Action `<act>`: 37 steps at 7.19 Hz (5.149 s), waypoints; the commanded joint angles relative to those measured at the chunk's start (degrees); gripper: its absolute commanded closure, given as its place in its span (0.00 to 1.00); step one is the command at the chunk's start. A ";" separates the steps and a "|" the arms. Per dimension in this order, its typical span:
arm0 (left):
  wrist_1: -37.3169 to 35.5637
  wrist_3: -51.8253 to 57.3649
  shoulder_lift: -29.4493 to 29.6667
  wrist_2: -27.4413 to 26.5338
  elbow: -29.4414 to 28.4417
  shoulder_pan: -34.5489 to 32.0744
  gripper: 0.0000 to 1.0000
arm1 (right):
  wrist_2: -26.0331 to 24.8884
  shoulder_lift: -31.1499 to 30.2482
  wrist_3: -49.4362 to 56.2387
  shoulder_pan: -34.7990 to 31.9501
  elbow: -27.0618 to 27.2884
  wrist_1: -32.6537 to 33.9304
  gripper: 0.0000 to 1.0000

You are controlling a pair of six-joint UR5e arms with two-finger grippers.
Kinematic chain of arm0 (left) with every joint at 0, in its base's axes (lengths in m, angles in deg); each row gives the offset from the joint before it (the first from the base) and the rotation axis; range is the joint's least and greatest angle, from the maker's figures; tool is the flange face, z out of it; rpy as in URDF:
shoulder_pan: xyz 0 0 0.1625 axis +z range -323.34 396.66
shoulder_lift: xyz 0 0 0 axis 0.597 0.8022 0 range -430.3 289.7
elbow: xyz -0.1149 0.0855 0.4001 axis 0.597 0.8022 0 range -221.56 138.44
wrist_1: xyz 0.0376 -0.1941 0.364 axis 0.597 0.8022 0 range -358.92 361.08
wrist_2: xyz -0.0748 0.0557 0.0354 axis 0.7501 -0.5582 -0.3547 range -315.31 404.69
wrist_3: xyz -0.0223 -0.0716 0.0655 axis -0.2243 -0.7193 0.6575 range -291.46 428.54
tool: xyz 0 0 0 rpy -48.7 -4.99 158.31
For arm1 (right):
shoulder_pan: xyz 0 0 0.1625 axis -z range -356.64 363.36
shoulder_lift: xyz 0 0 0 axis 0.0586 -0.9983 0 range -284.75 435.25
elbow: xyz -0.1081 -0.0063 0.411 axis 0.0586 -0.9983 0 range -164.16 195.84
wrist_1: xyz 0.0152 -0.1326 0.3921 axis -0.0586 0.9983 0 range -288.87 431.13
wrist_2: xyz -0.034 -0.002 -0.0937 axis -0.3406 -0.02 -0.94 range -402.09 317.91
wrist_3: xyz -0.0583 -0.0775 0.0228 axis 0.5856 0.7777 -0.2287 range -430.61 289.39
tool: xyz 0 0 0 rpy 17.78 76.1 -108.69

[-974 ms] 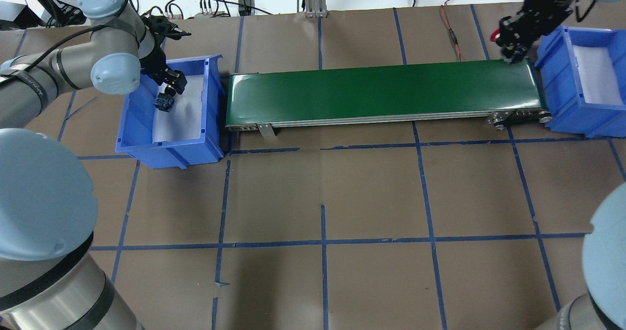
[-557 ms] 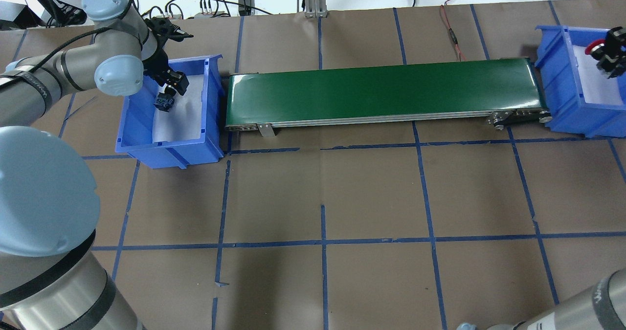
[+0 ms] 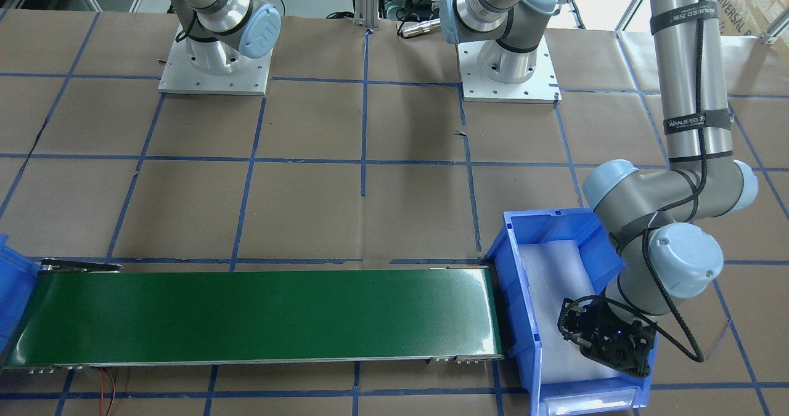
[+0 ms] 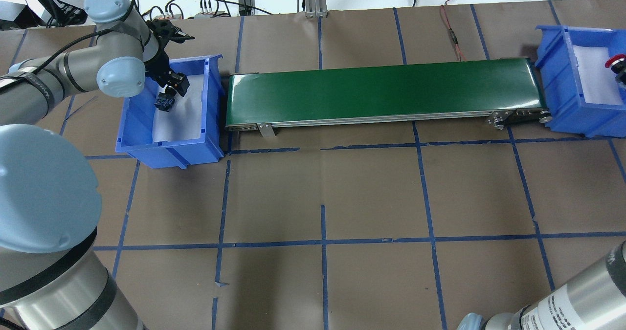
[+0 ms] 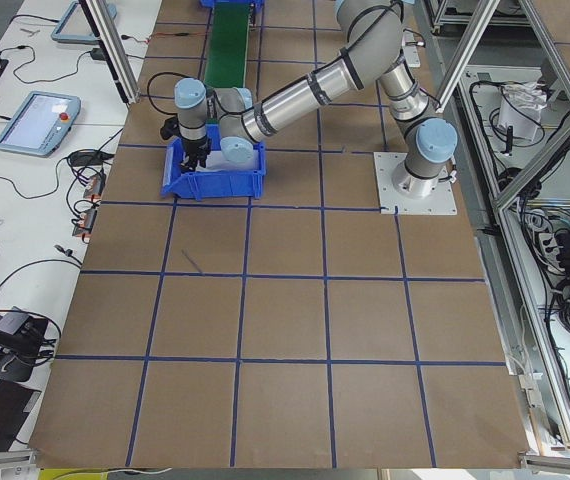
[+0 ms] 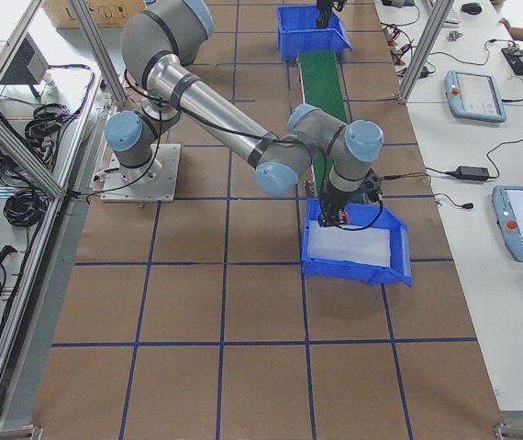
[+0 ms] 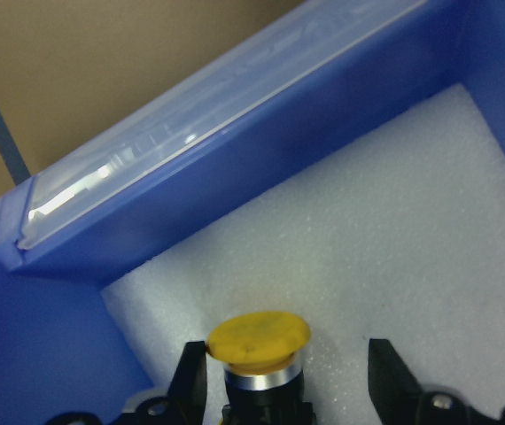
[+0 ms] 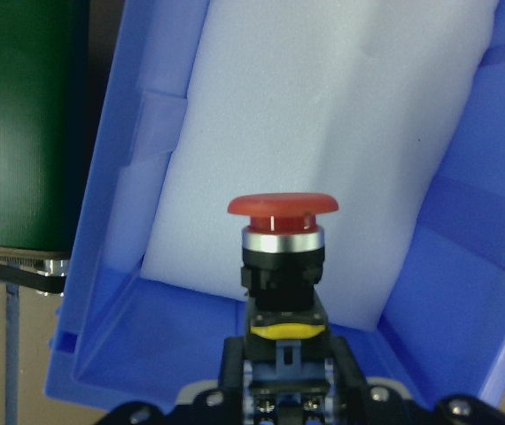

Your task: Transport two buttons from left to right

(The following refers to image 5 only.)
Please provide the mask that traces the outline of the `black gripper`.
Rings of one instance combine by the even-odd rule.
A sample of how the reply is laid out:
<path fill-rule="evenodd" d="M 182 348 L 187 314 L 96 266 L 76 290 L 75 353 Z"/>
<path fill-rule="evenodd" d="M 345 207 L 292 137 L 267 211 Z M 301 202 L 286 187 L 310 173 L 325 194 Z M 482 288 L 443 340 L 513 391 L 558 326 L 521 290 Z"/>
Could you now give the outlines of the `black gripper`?
<path fill-rule="evenodd" d="M 196 140 L 182 138 L 181 145 L 184 151 L 183 173 L 192 172 L 193 163 L 197 163 L 200 168 L 206 167 L 206 160 L 211 152 L 211 139 L 207 135 Z"/>

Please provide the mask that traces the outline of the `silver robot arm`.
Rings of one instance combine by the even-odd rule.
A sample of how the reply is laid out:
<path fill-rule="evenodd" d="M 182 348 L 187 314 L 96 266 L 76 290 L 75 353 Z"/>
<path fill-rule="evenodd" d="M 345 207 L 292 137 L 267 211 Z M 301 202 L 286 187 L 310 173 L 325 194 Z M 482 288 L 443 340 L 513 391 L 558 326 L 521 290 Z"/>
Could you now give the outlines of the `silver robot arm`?
<path fill-rule="evenodd" d="M 406 62 L 403 2 L 339 1 L 335 15 L 346 36 L 337 57 L 261 101 L 254 102 L 244 88 L 214 88 L 191 77 L 176 83 L 177 112 L 165 121 L 160 135 L 180 139 L 187 156 L 182 171 L 205 165 L 211 151 L 206 127 L 210 120 L 218 124 L 225 158 L 239 163 L 252 158 L 256 144 L 305 115 L 377 83 L 408 149 L 391 175 L 393 187 L 413 199 L 431 195 L 454 154 L 458 134 L 436 115 Z"/>

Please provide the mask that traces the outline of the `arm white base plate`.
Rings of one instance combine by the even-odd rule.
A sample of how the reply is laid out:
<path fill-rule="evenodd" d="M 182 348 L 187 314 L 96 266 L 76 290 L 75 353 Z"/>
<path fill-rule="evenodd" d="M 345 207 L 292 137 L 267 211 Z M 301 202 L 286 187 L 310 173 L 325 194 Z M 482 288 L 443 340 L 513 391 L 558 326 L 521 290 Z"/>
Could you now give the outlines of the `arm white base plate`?
<path fill-rule="evenodd" d="M 433 179 L 412 177 L 405 168 L 405 153 L 374 152 L 381 214 L 453 216 L 457 214 L 452 184 L 440 182 L 447 174 L 442 166 Z"/>

